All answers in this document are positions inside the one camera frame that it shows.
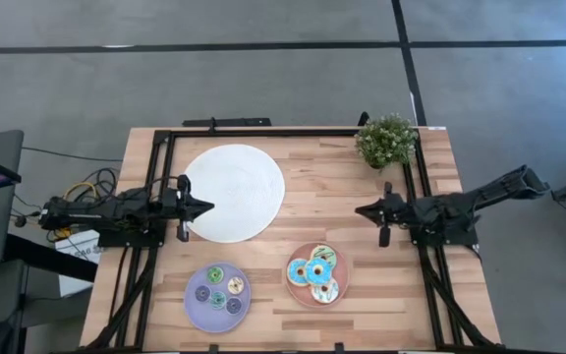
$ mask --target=wooden table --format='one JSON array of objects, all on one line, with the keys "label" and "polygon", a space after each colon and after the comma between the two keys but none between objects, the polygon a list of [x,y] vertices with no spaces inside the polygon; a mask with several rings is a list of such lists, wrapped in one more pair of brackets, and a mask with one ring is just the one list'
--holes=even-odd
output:
[{"label": "wooden table", "polygon": [[[154,130],[131,131],[119,191],[144,184]],[[420,131],[433,192],[461,191],[447,131]],[[220,350],[333,350],[338,341],[347,349],[434,347],[419,257],[409,232],[393,228],[390,247],[379,248],[378,228],[353,212],[355,207],[375,202],[384,181],[392,182],[395,192],[405,196],[400,165],[378,173],[358,157],[354,139],[349,137],[179,138],[171,175],[182,173],[205,150],[226,144],[250,145],[274,158],[285,177],[283,205],[261,234],[235,244],[211,243],[193,233],[189,243],[181,243],[176,239],[177,223],[171,222],[154,274],[145,350],[207,350],[210,343],[219,344]],[[420,195],[418,171],[414,175]],[[345,254],[351,265],[351,285],[331,309],[305,308],[285,286],[286,262],[307,242],[328,242]],[[480,262],[464,247],[445,250],[456,300],[481,332],[498,342]],[[121,254],[121,249],[109,249],[102,255],[81,345],[92,341],[108,321]],[[129,259],[127,256],[120,289],[125,285]],[[217,261],[233,263],[244,271],[252,285],[253,301],[236,329],[208,334],[190,324],[183,297],[196,269]],[[438,303],[445,341],[451,343],[446,310],[439,298]],[[127,345],[134,342],[138,312],[136,304]]]}]

